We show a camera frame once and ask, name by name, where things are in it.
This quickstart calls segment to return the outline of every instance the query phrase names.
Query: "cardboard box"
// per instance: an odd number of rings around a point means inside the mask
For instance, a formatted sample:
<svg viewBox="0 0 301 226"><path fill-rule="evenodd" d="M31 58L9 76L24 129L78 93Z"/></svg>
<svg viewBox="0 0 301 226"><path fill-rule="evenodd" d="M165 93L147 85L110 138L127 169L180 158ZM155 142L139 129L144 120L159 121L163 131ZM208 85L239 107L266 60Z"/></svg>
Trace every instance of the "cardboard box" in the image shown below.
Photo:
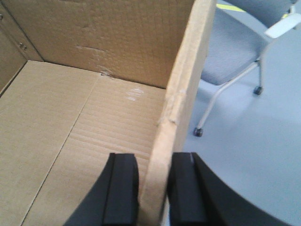
<svg viewBox="0 0 301 226"><path fill-rule="evenodd" d="M0 2L0 225L64 225L110 152L139 165L139 225L162 222L214 0Z"/></svg>

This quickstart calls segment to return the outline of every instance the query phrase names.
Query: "cardboard edge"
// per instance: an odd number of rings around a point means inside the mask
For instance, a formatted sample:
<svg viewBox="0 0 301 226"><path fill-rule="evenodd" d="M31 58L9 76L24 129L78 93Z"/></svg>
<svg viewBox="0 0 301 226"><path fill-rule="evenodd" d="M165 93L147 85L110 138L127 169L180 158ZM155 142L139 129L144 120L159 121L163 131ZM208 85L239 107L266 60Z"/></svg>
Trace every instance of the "cardboard edge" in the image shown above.
<svg viewBox="0 0 301 226"><path fill-rule="evenodd" d="M216 0L196 0L166 89L161 119L145 177L138 223L157 226L162 221L166 183L173 152L182 151L208 52Z"/></svg>
<svg viewBox="0 0 301 226"><path fill-rule="evenodd" d="M27 59L35 61L43 61L36 48L31 41L26 37L20 26L11 16L4 3L0 1L0 28L4 31L7 38L16 46L17 50Z"/></svg>
<svg viewBox="0 0 301 226"><path fill-rule="evenodd" d="M12 84L12 82L15 80L15 78L18 76L20 71L24 68L24 66L27 64L28 61L25 61L24 64L17 70L17 72L14 74L14 76L8 81L8 83L0 90L0 98L5 93L5 91L9 88L9 86Z"/></svg>

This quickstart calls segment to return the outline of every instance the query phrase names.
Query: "scuff mark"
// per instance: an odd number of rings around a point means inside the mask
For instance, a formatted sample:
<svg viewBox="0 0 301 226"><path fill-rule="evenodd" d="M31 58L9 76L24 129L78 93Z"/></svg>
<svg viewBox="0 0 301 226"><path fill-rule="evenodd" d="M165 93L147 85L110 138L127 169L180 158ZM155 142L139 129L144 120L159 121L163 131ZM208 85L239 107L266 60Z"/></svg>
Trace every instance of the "scuff mark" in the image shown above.
<svg viewBox="0 0 301 226"><path fill-rule="evenodd" d="M132 100L132 101L136 101L136 100L138 100L143 94L144 94L144 91L141 90L141 89L139 89L139 88L131 89L129 92L127 92L126 99Z"/></svg>
<svg viewBox="0 0 301 226"><path fill-rule="evenodd" d="M74 2L74 3L81 3L81 0L59 0L59 1L66 1L66 2Z"/></svg>
<svg viewBox="0 0 301 226"><path fill-rule="evenodd" d="M90 50L90 51L97 51L97 52L101 52L101 53L105 53L106 52L105 49L94 48L94 47L89 47L89 46L75 46L75 48L85 49L85 50Z"/></svg>

